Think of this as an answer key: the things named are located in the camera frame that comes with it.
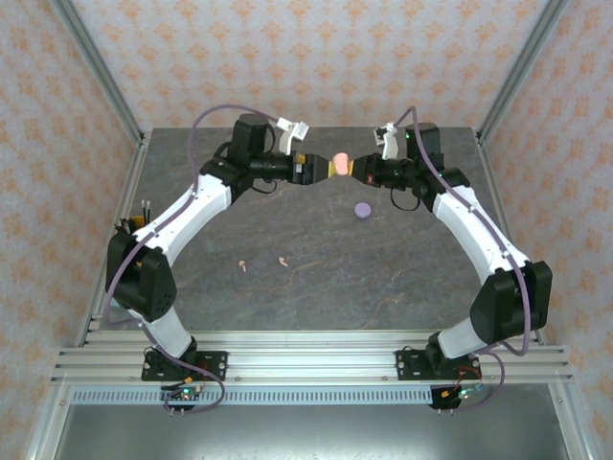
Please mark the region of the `yellow pen holder cup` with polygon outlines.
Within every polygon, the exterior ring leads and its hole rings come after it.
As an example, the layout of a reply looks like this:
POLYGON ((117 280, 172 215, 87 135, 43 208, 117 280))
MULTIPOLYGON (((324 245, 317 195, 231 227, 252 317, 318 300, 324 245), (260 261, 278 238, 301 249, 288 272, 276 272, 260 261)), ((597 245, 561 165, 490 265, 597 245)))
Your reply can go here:
MULTIPOLYGON (((140 230, 140 229, 142 229, 142 228, 144 228, 144 227, 145 227, 145 226, 143 226, 142 215, 137 215, 137 216, 133 216, 133 217, 129 217, 129 218, 136 218, 136 219, 138 219, 138 220, 140 221, 140 228, 139 228, 138 230, 140 230)), ((126 233, 121 233, 121 232, 118 232, 118 231, 116 230, 116 233, 117 233, 117 234, 119 234, 119 235, 129 235, 129 236, 130 236, 130 237, 131 237, 133 240, 137 240, 137 239, 138 239, 138 237, 135 235, 135 233, 136 233, 137 231, 135 231, 133 234, 126 234, 126 233)))

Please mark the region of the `small controller circuit board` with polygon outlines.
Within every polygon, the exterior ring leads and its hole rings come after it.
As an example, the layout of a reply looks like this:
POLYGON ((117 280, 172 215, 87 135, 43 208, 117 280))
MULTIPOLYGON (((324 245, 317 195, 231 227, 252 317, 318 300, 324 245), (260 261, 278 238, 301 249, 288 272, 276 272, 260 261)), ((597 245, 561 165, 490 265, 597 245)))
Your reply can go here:
POLYGON ((480 393, 483 389, 482 383, 469 384, 468 386, 461 384, 433 385, 430 387, 432 401, 429 407, 438 414, 443 412, 454 414, 461 408, 464 401, 474 394, 480 393))
POLYGON ((187 377, 182 381, 161 387, 162 403, 171 414, 185 416, 195 408, 193 402, 200 399, 206 385, 206 380, 195 380, 187 377))

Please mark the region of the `aluminium frame leg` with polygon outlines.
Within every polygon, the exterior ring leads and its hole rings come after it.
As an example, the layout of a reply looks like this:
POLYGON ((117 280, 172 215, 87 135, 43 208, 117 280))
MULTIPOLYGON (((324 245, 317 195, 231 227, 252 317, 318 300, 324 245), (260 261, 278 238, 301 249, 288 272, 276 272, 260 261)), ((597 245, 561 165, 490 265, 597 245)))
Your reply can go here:
POLYGON ((34 427, 26 460, 54 460, 73 398, 71 385, 51 386, 34 427))
POLYGON ((549 383, 548 388, 569 459, 599 460, 578 386, 574 382, 557 382, 549 383))

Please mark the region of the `grey metal panel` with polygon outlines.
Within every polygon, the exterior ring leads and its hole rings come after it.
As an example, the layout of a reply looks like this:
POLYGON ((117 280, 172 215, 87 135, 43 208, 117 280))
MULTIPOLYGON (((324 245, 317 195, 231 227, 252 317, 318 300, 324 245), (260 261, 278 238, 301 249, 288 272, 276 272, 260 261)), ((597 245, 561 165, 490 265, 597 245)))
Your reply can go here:
POLYGON ((570 460, 548 384, 509 384, 473 410, 425 404, 71 403, 54 460, 570 460))

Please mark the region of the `aluminium frame post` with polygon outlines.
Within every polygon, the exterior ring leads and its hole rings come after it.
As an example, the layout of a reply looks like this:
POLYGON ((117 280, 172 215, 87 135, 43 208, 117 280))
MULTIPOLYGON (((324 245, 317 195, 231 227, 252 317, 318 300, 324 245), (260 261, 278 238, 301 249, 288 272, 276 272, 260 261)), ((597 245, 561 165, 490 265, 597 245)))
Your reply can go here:
POLYGON ((50 0, 50 2, 68 33, 74 39, 79 52, 85 59, 115 114, 118 116, 120 124, 125 129, 128 137, 136 145, 141 145, 145 134, 140 129, 119 84, 104 61, 99 47, 81 18, 73 0, 50 0))
POLYGON ((497 93, 485 120, 476 130, 476 138, 482 146, 492 137, 503 115, 510 108, 516 92, 527 77, 569 1, 547 0, 542 13, 538 16, 532 31, 497 93))

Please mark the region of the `aluminium table edge rail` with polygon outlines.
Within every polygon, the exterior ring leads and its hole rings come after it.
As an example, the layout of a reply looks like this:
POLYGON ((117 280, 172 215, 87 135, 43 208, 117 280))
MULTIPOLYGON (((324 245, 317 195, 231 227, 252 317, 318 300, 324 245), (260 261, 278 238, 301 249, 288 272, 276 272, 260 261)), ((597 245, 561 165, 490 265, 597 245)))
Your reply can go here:
MULTIPOLYGON (((389 345, 399 349, 403 345, 423 347, 433 331, 227 331, 193 332, 198 344, 222 344, 230 348, 230 343, 244 347, 267 347, 268 345, 345 345, 364 344, 365 346, 389 345)), ((85 345, 128 346, 147 343, 143 332, 138 331, 90 331, 84 339, 85 345)))

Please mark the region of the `wide aluminium mounting beam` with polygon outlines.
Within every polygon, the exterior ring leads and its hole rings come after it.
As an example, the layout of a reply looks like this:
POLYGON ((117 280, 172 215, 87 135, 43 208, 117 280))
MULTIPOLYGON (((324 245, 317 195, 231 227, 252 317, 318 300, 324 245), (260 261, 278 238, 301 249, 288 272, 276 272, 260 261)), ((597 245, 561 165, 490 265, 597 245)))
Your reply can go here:
MULTIPOLYGON (((500 365, 480 356, 483 382, 572 382, 577 379, 565 352, 536 351, 522 358, 500 352, 500 365)), ((128 383, 137 381, 145 363, 142 351, 66 349, 60 352, 51 381, 63 383, 128 383)), ((392 351, 289 352, 232 351, 225 365, 225 381, 235 384, 265 383, 377 383, 397 380, 397 360, 392 351)))

